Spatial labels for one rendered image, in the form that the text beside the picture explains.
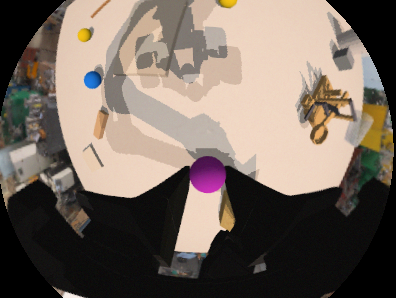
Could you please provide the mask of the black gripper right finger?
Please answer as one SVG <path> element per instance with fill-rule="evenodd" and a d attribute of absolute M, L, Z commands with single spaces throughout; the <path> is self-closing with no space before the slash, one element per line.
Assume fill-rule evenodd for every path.
<path fill-rule="evenodd" d="M 264 263 L 266 254 L 282 242 L 296 223 L 338 203 L 343 188 L 287 194 L 252 180 L 233 166 L 225 166 L 227 196 L 237 219 L 247 267 Z"/>

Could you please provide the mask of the blue ball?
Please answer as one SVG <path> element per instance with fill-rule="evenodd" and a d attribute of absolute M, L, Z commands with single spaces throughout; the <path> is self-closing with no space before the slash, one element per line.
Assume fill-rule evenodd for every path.
<path fill-rule="evenodd" d="M 86 88 L 94 89 L 94 88 L 100 87 L 102 80 L 101 80 L 100 73 L 89 71 L 88 73 L 86 73 L 84 81 L 85 81 L 84 84 L 86 85 Z"/>

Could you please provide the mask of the purple ball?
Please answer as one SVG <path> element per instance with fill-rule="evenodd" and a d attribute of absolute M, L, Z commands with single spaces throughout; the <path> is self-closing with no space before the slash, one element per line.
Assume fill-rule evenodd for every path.
<path fill-rule="evenodd" d="M 198 158 L 191 165 L 189 178 L 191 185 L 198 192 L 213 193 L 225 184 L 225 165 L 214 157 L 206 156 Z"/>

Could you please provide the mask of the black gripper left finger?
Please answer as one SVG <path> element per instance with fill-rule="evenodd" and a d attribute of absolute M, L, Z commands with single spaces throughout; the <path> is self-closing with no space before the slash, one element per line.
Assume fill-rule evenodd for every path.
<path fill-rule="evenodd" d="M 189 170 L 183 166 L 138 197 L 105 196 L 92 190 L 78 190 L 74 197 L 89 219 L 137 235 L 161 267 L 170 267 L 189 197 Z"/>

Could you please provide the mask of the wooden toy catapult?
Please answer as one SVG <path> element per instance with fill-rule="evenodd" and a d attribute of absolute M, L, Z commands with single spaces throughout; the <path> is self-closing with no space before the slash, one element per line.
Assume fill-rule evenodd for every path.
<path fill-rule="evenodd" d="M 328 80 L 328 76 L 320 77 L 318 87 L 315 88 L 315 92 L 312 95 L 306 95 L 303 97 L 302 106 L 304 109 L 304 120 L 308 120 L 312 125 L 310 138 L 315 145 L 323 144 L 326 142 L 328 137 L 327 126 L 331 118 L 342 118 L 342 120 L 351 122 L 356 121 L 355 108 L 353 108 L 352 99 L 348 99 L 349 93 L 347 91 L 340 91 L 340 89 L 334 89 Z M 343 96 L 342 96 L 343 93 Z M 338 97 L 342 99 L 338 99 Z M 352 116 L 344 116 L 339 113 L 339 109 L 346 105 L 351 106 Z M 330 112 L 331 110 L 331 112 Z"/>

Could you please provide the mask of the grey open cup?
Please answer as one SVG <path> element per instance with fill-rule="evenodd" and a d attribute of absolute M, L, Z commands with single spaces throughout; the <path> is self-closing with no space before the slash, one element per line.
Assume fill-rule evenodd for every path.
<path fill-rule="evenodd" d="M 349 51 L 351 51 L 352 55 L 361 55 L 361 53 L 368 53 L 367 49 L 365 49 L 363 43 L 361 43 L 361 40 L 359 37 L 357 37 L 355 31 L 353 29 L 348 29 L 348 31 L 344 31 L 343 33 L 339 33 L 338 37 L 338 44 L 339 44 L 339 49 L 344 49 L 344 48 L 349 48 Z"/>

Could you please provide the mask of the yellow ball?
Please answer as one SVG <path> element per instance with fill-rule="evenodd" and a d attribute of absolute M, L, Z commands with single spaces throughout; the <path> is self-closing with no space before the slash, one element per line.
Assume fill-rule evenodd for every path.
<path fill-rule="evenodd" d="M 235 3 L 238 3 L 238 0 L 218 0 L 218 3 L 222 4 L 223 8 L 233 8 Z"/>
<path fill-rule="evenodd" d="M 86 28 L 81 28 L 80 31 L 78 31 L 77 35 L 78 39 L 84 41 L 84 43 L 86 43 L 86 41 L 88 41 L 90 37 L 92 37 L 92 35 L 90 35 L 89 29 Z"/>

